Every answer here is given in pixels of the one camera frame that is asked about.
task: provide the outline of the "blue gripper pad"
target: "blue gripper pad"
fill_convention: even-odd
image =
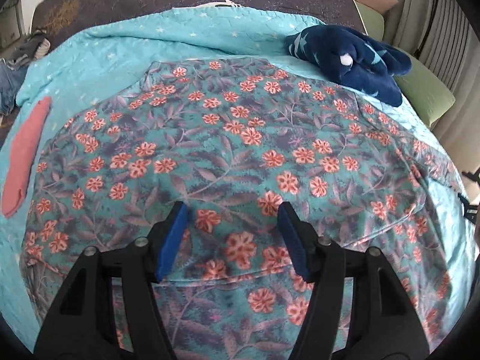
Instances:
[[[160,249],[158,253],[158,264],[157,270],[155,271],[155,277],[158,281],[162,281],[163,278],[170,273],[178,253],[180,242],[182,241],[183,231],[187,228],[187,223],[188,209],[187,206],[183,204],[170,227],[162,249]]]
[[[300,275],[303,280],[308,282],[312,280],[313,273],[309,271],[307,250],[302,245],[302,240],[297,233],[298,229],[296,229],[296,225],[299,222],[300,220],[295,214],[290,203],[285,202],[280,204],[277,215],[277,228],[280,230],[283,241],[285,242],[286,248],[289,251],[295,273]]]

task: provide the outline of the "metal screw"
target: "metal screw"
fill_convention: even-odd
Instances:
[[[373,257],[378,257],[381,255],[381,251],[380,249],[378,249],[377,247],[371,247],[370,250],[369,250],[369,253],[373,256]]]
[[[332,245],[332,240],[327,235],[321,235],[318,237],[318,243],[322,246],[330,246]]]
[[[148,244],[147,237],[140,237],[135,240],[135,246],[138,246],[139,248],[145,246],[146,244]]]
[[[97,248],[95,246],[86,247],[83,251],[83,254],[88,257],[93,256],[95,253],[97,253]]]

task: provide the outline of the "pile of clothes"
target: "pile of clothes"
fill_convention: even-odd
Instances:
[[[44,57],[50,42],[42,31],[35,31],[25,39],[9,59],[0,59],[0,115],[9,115],[15,107],[15,98],[25,80],[30,63]]]

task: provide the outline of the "light blue blanket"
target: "light blue blanket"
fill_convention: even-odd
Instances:
[[[284,48],[286,36],[318,24],[321,22],[311,16],[222,7],[174,9],[82,31],[28,70],[17,97],[22,109],[0,151],[0,180],[7,174],[12,138],[33,105],[45,95],[52,96],[53,105],[40,148],[72,115],[137,81],[154,60],[257,56],[294,74],[323,79],[314,65],[287,56]],[[368,100],[417,138],[444,152],[406,100],[396,109],[373,98]],[[32,196],[38,155],[26,202]],[[453,294],[444,321],[445,329],[451,329],[469,297],[473,228],[463,220],[451,190],[433,182],[429,189],[438,207],[443,229],[439,237],[452,278]],[[33,349],[39,325],[18,268],[27,212],[28,204],[24,203],[11,219],[0,216],[0,310],[18,337]]]

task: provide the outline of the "jeans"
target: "jeans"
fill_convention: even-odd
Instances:
[[[27,66],[11,67],[0,60],[0,114],[8,115],[25,80]]]

